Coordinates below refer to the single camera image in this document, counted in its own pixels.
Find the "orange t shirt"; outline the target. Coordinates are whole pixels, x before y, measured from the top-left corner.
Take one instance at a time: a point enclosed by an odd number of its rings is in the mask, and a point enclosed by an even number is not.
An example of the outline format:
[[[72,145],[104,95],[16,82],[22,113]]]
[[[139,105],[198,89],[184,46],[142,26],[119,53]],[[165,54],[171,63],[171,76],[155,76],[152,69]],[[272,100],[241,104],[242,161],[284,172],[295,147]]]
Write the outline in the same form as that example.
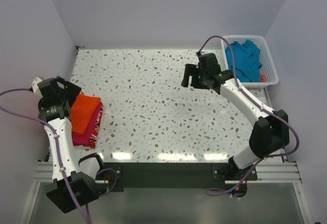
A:
[[[91,118],[101,102],[99,97],[79,94],[71,108],[72,132],[85,134]]]

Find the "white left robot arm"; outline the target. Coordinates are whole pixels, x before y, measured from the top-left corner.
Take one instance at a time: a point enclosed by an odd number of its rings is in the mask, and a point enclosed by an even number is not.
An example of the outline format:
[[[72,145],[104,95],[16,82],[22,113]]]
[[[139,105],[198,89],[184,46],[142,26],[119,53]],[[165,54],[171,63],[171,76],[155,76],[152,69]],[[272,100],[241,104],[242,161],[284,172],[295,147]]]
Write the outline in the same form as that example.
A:
[[[52,158],[52,183],[47,185],[47,197],[63,212],[84,206],[100,197],[96,179],[106,173],[102,158],[91,153],[77,159],[72,137],[71,108],[81,88],[57,76],[32,83],[38,102],[38,118],[44,122]]]

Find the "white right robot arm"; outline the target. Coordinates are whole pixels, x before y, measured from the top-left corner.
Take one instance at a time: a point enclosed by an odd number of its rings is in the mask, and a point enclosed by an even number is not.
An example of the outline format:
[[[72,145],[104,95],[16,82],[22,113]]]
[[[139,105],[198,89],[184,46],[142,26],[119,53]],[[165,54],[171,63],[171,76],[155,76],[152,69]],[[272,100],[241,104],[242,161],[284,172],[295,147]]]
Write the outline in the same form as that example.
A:
[[[238,180],[246,168],[289,144],[288,115],[260,102],[240,84],[230,70],[221,70],[215,54],[198,56],[198,64],[186,64],[181,86],[211,89],[230,101],[252,125],[248,145],[228,160],[228,175]]]

